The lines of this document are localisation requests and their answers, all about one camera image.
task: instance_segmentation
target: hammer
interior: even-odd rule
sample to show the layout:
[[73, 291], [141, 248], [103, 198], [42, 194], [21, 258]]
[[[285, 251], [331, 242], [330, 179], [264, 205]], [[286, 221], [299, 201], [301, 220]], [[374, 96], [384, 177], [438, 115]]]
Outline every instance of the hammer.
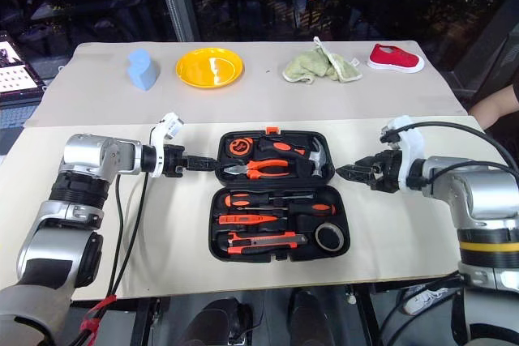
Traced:
[[326, 164], [326, 152], [323, 145], [317, 138], [313, 138], [312, 144], [317, 149], [316, 152], [310, 152], [302, 147], [295, 147], [284, 142], [275, 142], [269, 139], [262, 138], [258, 143], [258, 149], [262, 152], [273, 150], [280, 156], [287, 156], [292, 158], [303, 158], [314, 163], [314, 172], [312, 176], [323, 176], [323, 165]]

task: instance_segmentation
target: blue object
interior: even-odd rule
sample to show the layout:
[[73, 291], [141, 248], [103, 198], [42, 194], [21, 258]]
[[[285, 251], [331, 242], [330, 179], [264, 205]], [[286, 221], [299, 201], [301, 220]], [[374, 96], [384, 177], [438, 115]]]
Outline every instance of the blue object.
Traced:
[[157, 68], [144, 49], [137, 49], [128, 55], [130, 66], [127, 68], [132, 83], [139, 89], [147, 91], [157, 80]]

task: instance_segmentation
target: red shoe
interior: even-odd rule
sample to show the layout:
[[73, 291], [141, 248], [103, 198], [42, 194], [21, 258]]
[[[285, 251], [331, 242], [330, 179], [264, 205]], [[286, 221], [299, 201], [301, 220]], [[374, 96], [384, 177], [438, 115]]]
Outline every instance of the red shoe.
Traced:
[[423, 58], [407, 53], [396, 46], [376, 44], [367, 60], [373, 69], [389, 69], [404, 73], [415, 73], [423, 69]]

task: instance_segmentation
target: person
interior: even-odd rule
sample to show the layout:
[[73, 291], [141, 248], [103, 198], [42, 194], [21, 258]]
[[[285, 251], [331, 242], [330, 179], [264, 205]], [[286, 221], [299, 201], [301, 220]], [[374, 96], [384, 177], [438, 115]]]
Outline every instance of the person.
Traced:
[[482, 129], [491, 127], [500, 117], [519, 111], [519, 81], [479, 101], [469, 110]]
[[[319, 301], [296, 288], [288, 309], [290, 346], [335, 346], [328, 320]], [[191, 321], [175, 346], [250, 344], [251, 308], [234, 297], [213, 301]]]

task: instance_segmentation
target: pliers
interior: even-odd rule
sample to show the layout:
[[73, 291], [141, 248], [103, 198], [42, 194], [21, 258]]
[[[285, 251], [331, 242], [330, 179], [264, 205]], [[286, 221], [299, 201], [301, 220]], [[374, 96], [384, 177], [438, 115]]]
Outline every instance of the pliers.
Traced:
[[247, 165], [233, 165], [224, 168], [224, 172], [230, 174], [247, 174], [247, 177], [251, 180], [257, 180], [258, 178], [288, 178], [295, 177], [290, 172], [282, 173], [266, 173], [262, 172], [261, 169], [268, 168], [270, 166], [281, 166], [288, 167], [289, 161], [287, 160], [265, 160], [265, 161], [249, 161]]

